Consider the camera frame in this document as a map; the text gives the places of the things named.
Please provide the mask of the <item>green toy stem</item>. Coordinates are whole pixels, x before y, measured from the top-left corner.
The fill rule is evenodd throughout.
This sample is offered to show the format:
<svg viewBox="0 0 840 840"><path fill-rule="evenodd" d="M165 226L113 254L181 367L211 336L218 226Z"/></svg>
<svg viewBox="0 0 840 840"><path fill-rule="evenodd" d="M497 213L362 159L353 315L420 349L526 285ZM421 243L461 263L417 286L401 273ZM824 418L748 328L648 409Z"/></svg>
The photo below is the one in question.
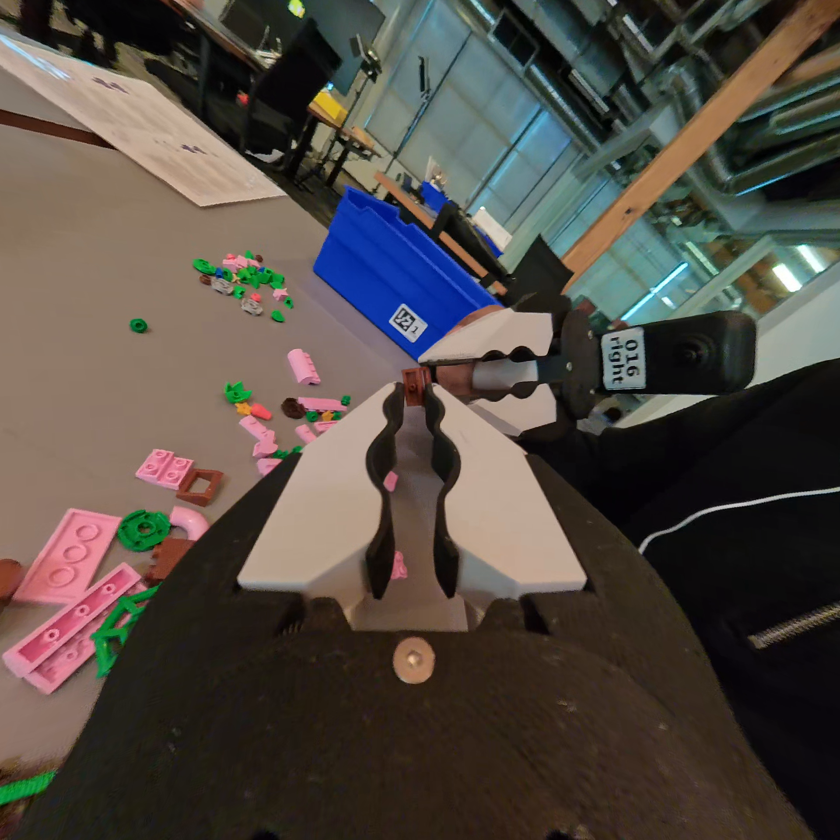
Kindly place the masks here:
<svg viewBox="0 0 840 840"><path fill-rule="evenodd" d="M39 773L26 779L15 780L1 785L0 805L5 807L16 802L42 794L55 779L57 770Z"/></svg>

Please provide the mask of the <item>blue plastic bin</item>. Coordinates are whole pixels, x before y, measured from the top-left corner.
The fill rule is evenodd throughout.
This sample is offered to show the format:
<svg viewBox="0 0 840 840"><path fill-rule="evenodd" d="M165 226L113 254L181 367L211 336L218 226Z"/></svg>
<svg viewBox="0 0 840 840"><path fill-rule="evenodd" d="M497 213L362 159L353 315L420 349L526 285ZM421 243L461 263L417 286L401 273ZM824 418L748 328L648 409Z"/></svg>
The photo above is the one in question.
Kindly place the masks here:
<svg viewBox="0 0 840 840"><path fill-rule="evenodd" d="M348 187L314 272L415 360L497 302L396 207Z"/></svg>

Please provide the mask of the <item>white printed sheet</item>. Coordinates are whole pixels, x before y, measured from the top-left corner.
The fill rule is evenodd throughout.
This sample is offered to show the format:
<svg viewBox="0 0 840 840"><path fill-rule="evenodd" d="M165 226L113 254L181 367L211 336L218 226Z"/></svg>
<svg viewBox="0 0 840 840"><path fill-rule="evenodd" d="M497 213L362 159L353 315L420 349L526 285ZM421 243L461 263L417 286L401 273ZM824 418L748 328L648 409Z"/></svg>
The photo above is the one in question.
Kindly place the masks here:
<svg viewBox="0 0 840 840"><path fill-rule="evenodd" d="M147 82L1 36L2 70L198 207L285 196Z"/></svg>

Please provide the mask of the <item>black light stand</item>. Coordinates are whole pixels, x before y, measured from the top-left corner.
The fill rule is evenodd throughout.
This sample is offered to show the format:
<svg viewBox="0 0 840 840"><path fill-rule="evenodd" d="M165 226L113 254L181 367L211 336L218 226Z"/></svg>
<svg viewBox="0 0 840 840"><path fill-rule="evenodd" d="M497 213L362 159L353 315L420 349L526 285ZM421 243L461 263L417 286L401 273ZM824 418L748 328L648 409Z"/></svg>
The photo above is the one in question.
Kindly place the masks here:
<svg viewBox="0 0 840 840"><path fill-rule="evenodd" d="M361 71L364 78L362 80L362 83L361 83L361 86L360 86L359 90L357 90L357 92L353 96L353 100L352 100L351 105L347 108L348 117L345 121L344 126L346 126L347 128L350 128L350 127L359 128L358 126L355 126L354 124L352 124L351 113L354 110L355 106L357 105L357 103L358 103L359 99L361 98L362 93L365 91L366 87L369 84L373 84L373 83L377 82L379 76L382 73L382 63L381 63L378 55L373 50L372 46L369 45L363 39L363 37L360 34L357 34L354 37L352 37L352 39L350 40L350 46L351 46L351 52L353 53L353 57L360 59L360 71ZM331 169L333 168L333 163L339 157L340 151L341 151L340 146L335 141L333 141L332 136L331 136L331 139L330 139L330 142L327 146L327 149L322 154L322 156L320 158L320 161L318 162L318 167L316 169L316 173L317 173L318 177L320 177L322 179L323 184L326 181L326 178L329 175ZM354 154L352 156L355 156L356 158L358 158L362 161L366 161L366 160L363 160L363 159L357 157Z"/></svg>

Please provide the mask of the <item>black office chair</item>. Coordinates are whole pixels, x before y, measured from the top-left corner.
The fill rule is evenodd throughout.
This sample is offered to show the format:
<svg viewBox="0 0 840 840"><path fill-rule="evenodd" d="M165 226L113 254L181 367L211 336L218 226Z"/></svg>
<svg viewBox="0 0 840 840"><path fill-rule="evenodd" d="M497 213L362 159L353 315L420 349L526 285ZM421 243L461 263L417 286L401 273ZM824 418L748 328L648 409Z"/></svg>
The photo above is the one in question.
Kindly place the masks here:
<svg viewBox="0 0 840 840"><path fill-rule="evenodd" d="M341 67L342 59L313 18L305 20L272 67L248 93L239 133L242 153L288 151L308 119L308 106Z"/></svg>

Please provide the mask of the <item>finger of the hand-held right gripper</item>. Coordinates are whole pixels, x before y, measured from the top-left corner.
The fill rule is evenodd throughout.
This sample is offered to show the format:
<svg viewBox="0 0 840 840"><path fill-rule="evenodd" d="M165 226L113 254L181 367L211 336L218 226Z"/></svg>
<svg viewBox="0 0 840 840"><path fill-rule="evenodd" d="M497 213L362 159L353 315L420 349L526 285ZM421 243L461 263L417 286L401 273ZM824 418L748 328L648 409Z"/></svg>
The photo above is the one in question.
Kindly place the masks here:
<svg viewBox="0 0 840 840"><path fill-rule="evenodd" d="M553 337L549 312L497 310L446 334L418 361L422 365L535 361L549 355Z"/></svg>
<svg viewBox="0 0 840 840"><path fill-rule="evenodd" d="M506 390L485 390L466 405L510 438L553 424L558 418L557 397L548 383L520 382Z"/></svg>

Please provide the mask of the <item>large black screen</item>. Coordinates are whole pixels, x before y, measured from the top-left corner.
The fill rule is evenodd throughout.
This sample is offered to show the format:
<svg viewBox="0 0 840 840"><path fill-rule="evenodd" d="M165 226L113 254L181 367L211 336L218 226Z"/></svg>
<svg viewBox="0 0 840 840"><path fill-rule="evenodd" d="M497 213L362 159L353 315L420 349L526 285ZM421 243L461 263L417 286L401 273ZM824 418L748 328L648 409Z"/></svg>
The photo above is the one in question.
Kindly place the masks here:
<svg viewBox="0 0 840 840"><path fill-rule="evenodd" d="M332 76L333 89L350 92L362 65L362 47L372 47L385 22L383 12L369 1L281 1L282 15L276 36L283 47L291 44L303 24L312 19L318 31L341 58Z"/></svg>

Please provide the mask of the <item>person's right hand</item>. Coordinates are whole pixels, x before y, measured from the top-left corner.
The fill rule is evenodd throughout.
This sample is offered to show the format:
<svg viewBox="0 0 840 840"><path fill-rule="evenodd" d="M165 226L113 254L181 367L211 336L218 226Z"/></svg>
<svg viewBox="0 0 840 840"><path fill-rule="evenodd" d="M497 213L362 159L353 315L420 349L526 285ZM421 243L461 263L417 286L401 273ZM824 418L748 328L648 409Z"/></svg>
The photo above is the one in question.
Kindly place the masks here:
<svg viewBox="0 0 840 840"><path fill-rule="evenodd" d="M475 368L474 362L436 365L433 368L434 381L452 396L469 402L476 398L473 387Z"/></svg>

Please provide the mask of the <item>pile of pink toy bricks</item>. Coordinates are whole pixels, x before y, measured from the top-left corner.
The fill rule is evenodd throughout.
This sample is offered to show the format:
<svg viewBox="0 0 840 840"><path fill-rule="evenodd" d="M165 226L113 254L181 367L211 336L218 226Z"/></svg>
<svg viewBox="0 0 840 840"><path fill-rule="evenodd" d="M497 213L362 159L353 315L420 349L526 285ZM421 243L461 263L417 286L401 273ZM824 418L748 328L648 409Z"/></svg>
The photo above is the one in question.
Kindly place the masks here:
<svg viewBox="0 0 840 840"><path fill-rule="evenodd" d="M351 624L356 610L347 616L331 598L238 585L290 466L323 435L279 458L260 420L246 416L245 427L260 456L260 478L214 524L191 501L170 513L140 509L123 518L81 509L65 514L14 590L14 600L55 600L59 606L3 652L3 664L15 677L50 694L95 656L103 676L142 616L134 638L154 662L162 658L164 667L178 671L193 666L176 661L197 659L200 672L209 670L212 658L225 656L225 648L255 645L309 623L321 607L337 613L340 625Z"/></svg>

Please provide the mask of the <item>silver metal ducts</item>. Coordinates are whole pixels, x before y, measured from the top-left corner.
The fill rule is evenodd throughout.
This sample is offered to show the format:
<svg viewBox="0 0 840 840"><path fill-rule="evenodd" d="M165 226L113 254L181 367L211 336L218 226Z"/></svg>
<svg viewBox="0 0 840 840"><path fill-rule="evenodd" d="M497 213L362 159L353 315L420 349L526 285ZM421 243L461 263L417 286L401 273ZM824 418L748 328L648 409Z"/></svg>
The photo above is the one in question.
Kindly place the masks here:
<svg viewBox="0 0 840 840"><path fill-rule="evenodd" d="M660 104L688 123L800 2L458 2L589 151ZM698 159L721 195L838 201L838 20Z"/></svg>

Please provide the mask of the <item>person's black jacket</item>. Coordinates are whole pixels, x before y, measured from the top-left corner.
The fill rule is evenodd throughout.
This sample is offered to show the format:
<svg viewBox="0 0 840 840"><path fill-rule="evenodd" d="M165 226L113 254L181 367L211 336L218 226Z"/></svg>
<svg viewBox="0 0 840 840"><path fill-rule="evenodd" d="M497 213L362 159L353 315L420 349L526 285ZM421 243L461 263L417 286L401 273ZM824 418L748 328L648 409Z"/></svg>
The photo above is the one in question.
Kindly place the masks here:
<svg viewBox="0 0 840 840"><path fill-rule="evenodd" d="M839 361L619 428L640 502L609 521L675 597L774 782L815 838L838 838Z"/></svg>

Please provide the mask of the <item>yellow plastic bin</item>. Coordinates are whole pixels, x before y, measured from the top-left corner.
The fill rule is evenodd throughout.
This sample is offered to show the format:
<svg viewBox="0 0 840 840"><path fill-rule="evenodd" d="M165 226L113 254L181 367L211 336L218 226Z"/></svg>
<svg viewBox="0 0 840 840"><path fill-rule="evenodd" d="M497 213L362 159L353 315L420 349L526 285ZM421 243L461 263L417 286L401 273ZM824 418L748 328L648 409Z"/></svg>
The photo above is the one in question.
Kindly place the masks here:
<svg viewBox="0 0 840 840"><path fill-rule="evenodd" d="M325 89L321 89L309 102L308 111L331 130L341 130L348 117L347 109Z"/></svg>

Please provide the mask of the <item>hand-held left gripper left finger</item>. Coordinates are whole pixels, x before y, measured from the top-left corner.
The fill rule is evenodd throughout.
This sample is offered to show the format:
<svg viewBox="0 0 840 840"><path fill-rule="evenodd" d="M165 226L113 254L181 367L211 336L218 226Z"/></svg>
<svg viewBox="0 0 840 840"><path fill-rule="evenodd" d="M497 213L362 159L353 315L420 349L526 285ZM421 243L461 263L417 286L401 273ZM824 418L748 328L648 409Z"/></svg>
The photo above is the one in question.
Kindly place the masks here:
<svg viewBox="0 0 840 840"><path fill-rule="evenodd" d="M382 599L396 552L385 480L404 405L403 384L387 383L305 445L238 573L243 590L330 598L347 616Z"/></svg>

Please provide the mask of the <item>wooden ceiling beam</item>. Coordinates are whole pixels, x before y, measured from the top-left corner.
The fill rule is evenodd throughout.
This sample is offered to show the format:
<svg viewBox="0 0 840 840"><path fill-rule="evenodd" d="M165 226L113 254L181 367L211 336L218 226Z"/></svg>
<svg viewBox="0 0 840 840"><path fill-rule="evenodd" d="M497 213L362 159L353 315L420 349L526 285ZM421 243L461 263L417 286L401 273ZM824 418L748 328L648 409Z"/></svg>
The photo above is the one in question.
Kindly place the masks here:
<svg viewBox="0 0 840 840"><path fill-rule="evenodd" d="M838 20L838 1L799 2L562 257L574 283Z"/></svg>

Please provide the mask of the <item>wooden top desk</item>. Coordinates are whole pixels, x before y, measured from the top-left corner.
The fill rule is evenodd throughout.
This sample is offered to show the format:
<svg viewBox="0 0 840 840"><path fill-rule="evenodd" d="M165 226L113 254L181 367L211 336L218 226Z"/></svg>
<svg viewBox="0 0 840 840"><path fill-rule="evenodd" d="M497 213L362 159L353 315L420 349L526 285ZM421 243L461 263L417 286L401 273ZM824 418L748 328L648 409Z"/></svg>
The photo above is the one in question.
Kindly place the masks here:
<svg viewBox="0 0 840 840"><path fill-rule="evenodd" d="M478 229L456 205L445 201L440 212L434 213L390 176L377 172L374 179L385 191L384 200L400 208L403 221L419 226L492 297L508 305L512 279Z"/></svg>
<svg viewBox="0 0 840 840"><path fill-rule="evenodd" d="M344 165L353 154L367 161L380 155L375 148L372 137L365 131L357 127L347 128L324 111L315 101L311 101L307 107L306 121L303 123L297 145L289 153L284 168L286 178L296 188L305 192L312 192L312 189L306 185L306 180L315 174L315 170L309 170L302 175L301 167L312 148L312 141L318 127L330 129L332 140L341 148L339 157L333 163L332 169L324 182L324 185L328 188L334 187Z"/></svg>

